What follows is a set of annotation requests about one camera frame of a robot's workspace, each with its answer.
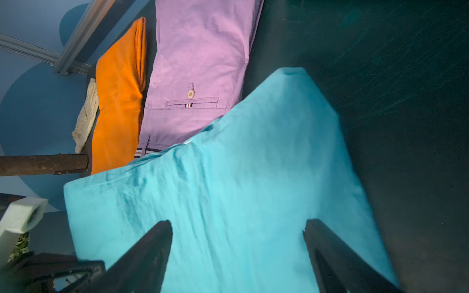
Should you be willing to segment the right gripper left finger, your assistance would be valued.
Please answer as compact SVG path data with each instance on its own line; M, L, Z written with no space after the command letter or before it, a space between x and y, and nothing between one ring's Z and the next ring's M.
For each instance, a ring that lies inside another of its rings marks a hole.
M159 293L171 252L170 221L158 222L84 293Z

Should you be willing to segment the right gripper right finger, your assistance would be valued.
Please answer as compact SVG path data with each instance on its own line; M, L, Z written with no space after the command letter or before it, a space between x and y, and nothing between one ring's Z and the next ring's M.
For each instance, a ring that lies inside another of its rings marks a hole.
M321 293L400 293L319 219L303 231Z

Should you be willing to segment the turquoise pants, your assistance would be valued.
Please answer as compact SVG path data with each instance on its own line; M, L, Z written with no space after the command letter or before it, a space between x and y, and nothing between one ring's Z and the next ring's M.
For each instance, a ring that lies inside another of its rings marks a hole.
M162 153L69 182L76 254L114 265L156 223L173 243L165 293L316 293L302 232L319 219L397 283L337 113L303 68Z

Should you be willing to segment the purple pants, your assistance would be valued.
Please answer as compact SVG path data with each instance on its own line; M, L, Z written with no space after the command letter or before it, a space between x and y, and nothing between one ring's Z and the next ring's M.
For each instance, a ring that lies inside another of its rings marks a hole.
M156 1L156 47L135 157L181 144L241 99L262 1Z

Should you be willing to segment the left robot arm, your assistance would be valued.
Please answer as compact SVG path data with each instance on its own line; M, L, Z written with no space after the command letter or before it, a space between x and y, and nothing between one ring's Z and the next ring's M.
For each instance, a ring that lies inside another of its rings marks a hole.
M1 194L2 293L79 293L105 273L102 261L24 250L47 205L46 199Z

